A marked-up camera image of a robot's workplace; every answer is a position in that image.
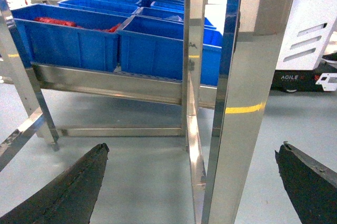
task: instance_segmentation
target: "stainless steel frame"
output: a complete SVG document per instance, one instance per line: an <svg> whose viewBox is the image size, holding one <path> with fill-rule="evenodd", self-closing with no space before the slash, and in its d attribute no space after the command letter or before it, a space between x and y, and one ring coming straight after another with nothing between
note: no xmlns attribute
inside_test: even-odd
<svg viewBox="0 0 337 224"><path fill-rule="evenodd" d="M28 115L31 115L36 109L42 109L46 122L41 126L40 133L45 141L57 150L58 135L57 132L51 131L51 129L55 128L55 125L32 65L29 62L28 55L24 50L21 50L19 55L18 48L14 44L13 39L17 41L18 47L23 47L21 37L6 0L0 0L0 33L0 54L6 61L7 66L9 66L12 80L26 112Z"/></svg>
<svg viewBox="0 0 337 224"><path fill-rule="evenodd" d="M148 102L182 105L181 81L125 73L32 64L42 89L112 96ZM0 58L0 76L13 83L8 65ZM216 87L201 85L199 107L214 109Z"/></svg>
<svg viewBox="0 0 337 224"><path fill-rule="evenodd" d="M16 39L18 33L8 5L2 0L0 54L4 61L0 60L0 73L6 74L9 68L10 77L29 115L41 107L46 120L41 132L47 142L53 145L56 145L58 135L186 135L195 223L234 223L292 0L241 0L241 17L236 19L235 27L237 44L230 55L224 51L222 53L218 90L200 86L205 2L185 0L183 81L180 82L50 65L31 66L25 54L19 53L19 47L14 44L12 37ZM131 128L56 128L41 87L181 105L182 123L175 127L160 128L150 125ZM206 178L197 112L199 107L212 108L214 104Z"/></svg>
<svg viewBox="0 0 337 224"><path fill-rule="evenodd" d="M241 15L226 15L224 35L235 41L231 53L222 51L204 224L235 222L291 4L292 0L241 0ZM236 21L234 33L228 28L231 21Z"/></svg>
<svg viewBox="0 0 337 224"><path fill-rule="evenodd" d="M15 157L28 140L45 122L42 110L38 108L7 139L0 144L0 172Z"/></svg>

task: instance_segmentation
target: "reflective steel surface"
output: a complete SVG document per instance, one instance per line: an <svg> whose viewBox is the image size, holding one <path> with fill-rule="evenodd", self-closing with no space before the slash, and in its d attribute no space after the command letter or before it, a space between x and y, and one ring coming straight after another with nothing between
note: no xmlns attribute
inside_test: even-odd
<svg viewBox="0 0 337 224"><path fill-rule="evenodd" d="M46 123L41 126L40 133L46 142L57 150L58 135L50 131L55 128L54 122L6 0L0 0L0 33L0 54L9 66L12 80L27 114L31 115L41 107Z"/></svg>
<svg viewBox="0 0 337 224"><path fill-rule="evenodd" d="M60 136L65 137L162 137L180 136L180 127L140 126L117 128L104 126L58 126L56 128Z"/></svg>
<svg viewBox="0 0 337 224"><path fill-rule="evenodd" d="M193 84L191 81L191 75L189 75L189 88L189 105L192 109L190 112L193 115L187 115L187 149L190 154L194 221L196 224L200 224L204 204L206 171L201 150L196 110L193 108L195 99L193 96Z"/></svg>
<svg viewBox="0 0 337 224"><path fill-rule="evenodd" d="M240 11L227 4L204 224L235 222L291 4L241 0Z"/></svg>
<svg viewBox="0 0 337 224"><path fill-rule="evenodd" d="M181 105L182 84L179 81L42 64L33 64L32 66L42 89ZM3 59L0 59L0 76L3 77L5 83L13 83L7 64ZM200 86L199 107L214 109L215 97L215 86Z"/></svg>
<svg viewBox="0 0 337 224"><path fill-rule="evenodd" d="M0 144L0 172L15 157L28 140L44 123L42 111L38 108L7 139Z"/></svg>
<svg viewBox="0 0 337 224"><path fill-rule="evenodd" d="M205 167L201 151L197 113L204 37L205 0L185 0L184 61L182 86L182 132L190 154L195 223L201 223L205 192Z"/></svg>

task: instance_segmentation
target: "gray floor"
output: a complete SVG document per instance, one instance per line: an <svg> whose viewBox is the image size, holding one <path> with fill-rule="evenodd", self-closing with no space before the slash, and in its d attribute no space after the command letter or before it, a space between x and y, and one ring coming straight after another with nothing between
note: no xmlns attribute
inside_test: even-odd
<svg viewBox="0 0 337 224"><path fill-rule="evenodd" d="M26 114L13 85L0 84L0 139ZM78 93L44 91L57 125L177 124L180 108ZM283 141L337 170L336 93L271 92L236 224L300 221L274 158ZM199 125L207 164L213 111ZM33 137L0 173L0 216L27 199L97 143L110 147L92 224L193 223L188 155L181 138L62 138L53 152Z"/></svg>

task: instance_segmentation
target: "red item in bin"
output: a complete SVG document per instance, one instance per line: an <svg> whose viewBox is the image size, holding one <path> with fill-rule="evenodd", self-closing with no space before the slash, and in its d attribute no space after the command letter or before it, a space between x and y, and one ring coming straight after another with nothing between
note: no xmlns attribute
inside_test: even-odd
<svg viewBox="0 0 337 224"><path fill-rule="evenodd" d="M57 20L57 19L51 18L51 17L36 17L36 18L34 18L34 21L38 21L38 22L42 22L42 23L55 24L55 25L72 26L72 27L77 26L75 22L65 21L65 20Z"/></svg>
<svg viewBox="0 0 337 224"><path fill-rule="evenodd" d="M79 25L77 25L75 22L72 21L65 21L65 20L57 20L55 18L51 17L36 17L34 18L34 21L42 22L42 23L49 23L49 24L55 24L55 25L65 25L65 26L71 26L71 27L77 27L77 28L83 28ZM116 32L117 28L121 25L121 23L118 23L117 25L113 26L110 29L105 29L105 30L99 30L95 29L97 31L102 31L102 32L107 32L107 33L114 33Z"/></svg>

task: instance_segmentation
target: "robot vent slot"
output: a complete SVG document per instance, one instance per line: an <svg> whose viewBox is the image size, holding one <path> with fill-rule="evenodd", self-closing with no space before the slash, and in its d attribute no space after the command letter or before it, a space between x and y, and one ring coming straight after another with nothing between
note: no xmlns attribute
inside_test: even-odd
<svg viewBox="0 0 337 224"><path fill-rule="evenodd" d="M291 49L295 49L295 48L298 48L298 47L301 47L301 46L305 46L305 45L308 45L308 44L311 44L311 43L314 43L316 41L319 41L320 39L322 38L322 36L317 36L315 38L310 38L306 41L301 41L301 42L298 42L296 44L293 44L291 47L290 47L290 50Z"/></svg>
<svg viewBox="0 0 337 224"><path fill-rule="evenodd" d="M300 31L298 34L297 34L297 37L300 37L302 35L305 35L305 34L308 34L308 33L312 33L312 32L315 32L315 31L318 31L320 29L323 29L323 28L326 28L326 25L327 23L324 23L324 24L321 24L321 25L317 25L317 26L314 26L312 28L309 28L309 29L305 29L303 31Z"/></svg>
<svg viewBox="0 0 337 224"><path fill-rule="evenodd" d="M308 55L308 54L312 54L315 51L316 51L316 48L312 48L310 50L307 50L307 51L304 51L304 52L301 52L301 53L297 53L297 54L287 56L286 58L284 58L283 62L287 62L287 61L290 61L290 60L293 60L293 59L296 59L296 58L299 58L299 57L302 57L302 56L305 56L305 55Z"/></svg>

